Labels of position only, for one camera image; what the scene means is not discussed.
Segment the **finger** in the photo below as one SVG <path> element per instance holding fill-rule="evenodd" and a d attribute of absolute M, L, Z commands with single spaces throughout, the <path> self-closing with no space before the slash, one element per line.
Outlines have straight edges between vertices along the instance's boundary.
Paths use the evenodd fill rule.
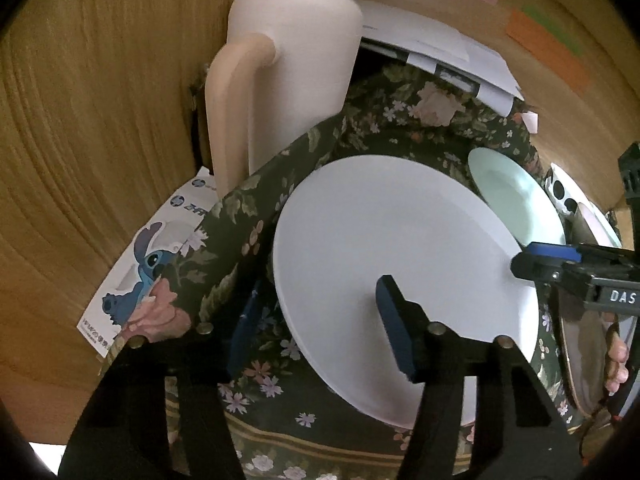
<path fill-rule="evenodd" d="M 619 389 L 620 383 L 617 383 L 616 381 L 607 381 L 604 383 L 604 387 L 614 394 Z"/>
<path fill-rule="evenodd" d="M 611 339 L 611 344 L 609 346 L 608 355 L 611 359 L 616 362 L 624 363 L 626 362 L 626 354 L 628 349 L 626 348 L 626 344 L 622 339 L 620 339 L 620 335 L 615 332 Z"/>
<path fill-rule="evenodd" d="M 625 365 L 620 365 L 618 367 L 618 372 L 616 373 L 615 381 L 620 384 L 626 383 L 626 380 L 629 378 L 629 370 L 626 369 Z"/>
<path fill-rule="evenodd" d="M 616 361 L 608 361 L 606 368 L 606 378 L 610 381 L 615 381 L 616 376 L 618 375 L 618 369 L 620 368 L 620 363 Z"/>

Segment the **orange sticky note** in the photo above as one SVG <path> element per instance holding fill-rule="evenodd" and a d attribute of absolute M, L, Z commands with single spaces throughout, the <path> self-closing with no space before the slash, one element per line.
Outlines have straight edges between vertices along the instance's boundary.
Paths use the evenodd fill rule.
<path fill-rule="evenodd" d="M 589 84 L 589 74 L 580 60 L 560 43 L 545 27 L 533 21 L 529 16 L 514 10 L 511 13 L 506 33 L 539 62 L 548 66 L 574 92 L 582 95 Z"/>

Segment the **floral tablecloth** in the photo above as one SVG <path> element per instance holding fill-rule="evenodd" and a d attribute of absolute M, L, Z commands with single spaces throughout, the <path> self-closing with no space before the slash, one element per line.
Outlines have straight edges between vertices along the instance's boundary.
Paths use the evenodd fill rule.
<path fill-rule="evenodd" d="M 271 251 L 274 226 L 297 184 L 336 158 L 402 156 L 474 190 L 466 160 L 472 148 L 485 146 L 510 156 L 540 180 L 543 170 L 522 123 L 523 111 L 524 103 L 516 101 L 510 117 L 502 118 L 430 74 L 389 63 L 351 87 L 339 115 L 312 128 L 215 205 L 136 308 L 108 360 L 133 335 L 153 342 L 181 336 L 200 322 L 215 323 L 239 280 L 264 279 L 270 285 L 258 297 L 262 312 L 251 357 L 230 384 L 219 388 L 247 477 L 394 478 L 411 431 L 359 413 L 324 384 L 284 322 L 270 265 L 257 261 Z M 581 418 L 563 387 L 544 286 L 538 287 L 538 297 L 539 342 L 531 365 L 571 429 Z M 167 413 L 174 441 L 179 418 L 171 379 Z M 468 466 L 473 438 L 473 426 L 461 428 L 456 472 Z"/>

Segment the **wood grain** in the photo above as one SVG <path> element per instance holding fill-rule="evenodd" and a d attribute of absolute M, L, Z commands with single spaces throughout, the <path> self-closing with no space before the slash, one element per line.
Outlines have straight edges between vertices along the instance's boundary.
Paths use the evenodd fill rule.
<path fill-rule="evenodd" d="M 543 163 L 562 166 L 604 210 L 619 200 L 617 159 L 638 139 L 640 120 L 640 101 L 622 70 L 640 66 L 640 50 L 607 0 L 571 0 L 572 11 L 559 0 L 499 0 L 496 6 L 481 0 L 376 1 L 440 20 L 500 52 L 540 115 L 532 142 Z M 576 1 L 587 7 L 580 8 L 586 22 L 576 17 Z M 506 34 L 513 9 L 524 5 L 535 6 L 580 44 L 580 63 L 591 80 L 582 95 Z"/>
<path fill-rule="evenodd" d="M 100 363 L 75 326 L 193 176 L 188 86 L 233 0 L 27 0 L 0 38 L 0 397 L 63 444 Z"/>

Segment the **plate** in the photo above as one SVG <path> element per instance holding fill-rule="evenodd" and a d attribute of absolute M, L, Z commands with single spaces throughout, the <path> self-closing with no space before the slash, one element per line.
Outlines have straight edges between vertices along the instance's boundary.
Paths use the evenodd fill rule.
<path fill-rule="evenodd" d="M 461 336 L 513 337 L 533 356 L 536 290 L 510 272 L 520 248 L 466 187 L 402 158 L 362 155 L 324 166 L 278 221 L 273 275 L 282 312 L 324 382 L 359 411 L 412 428 L 422 395 L 400 372 L 375 301 L 391 274 L 405 298 Z M 475 420 L 474 380 L 462 423 Z"/>
<path fill-rule="evenodd" d="M 559 313 L 569 391 L 578 410 L 590 417 L 604 396 L 606 329 L 599 312 L 585 310 L 580 299 L 562 288 L 558 288 L 557 294 L 557 298 L 550 300 L 550 306 Z"/>
<path fill-rule="evenodd" d="M 469 170 L 488 206 L 517 241 L 565 244 L 564 229 L 538 183 L 508 156 L 487 148 L 469 153 Z"/>
<path fill-rule="evenodd" d="M 613 247 L 613 242 L 591 207 L 582 202 L 578 204 L 578 211 L 574 216 L 572 243 Z"/>
<path fill-rule="evenodd" d="M 591 211 L 593 211 L 593 214 L 596 216 L 598 222 L 600 222 L 600 225 L 604 227 L 604 230 L 606 231 L 607 236 L 609 237 L 609 240 L 611 242 L 610 246 L 621 249 L 622 242 L 620 241 L 620 238 L 618 238 L 616 232 L 613 230 L 613 227 L 611 227 L 611 224 L 607 220 L 606 216 L 602 214 L 602 211 L 600 211 L 598 206 L 596 206 L 593 202 L 589 202 L 589 206 L 591 207 Z"/>
<path fill-rule="evenodd" d="M 551 176 L 545 182 L 545 189 L 556 209 L 565 217 L 571 217 L 578 209 L 578 204 L 588 204 L 589 200 L 565 170 L 551 163 Z"/>

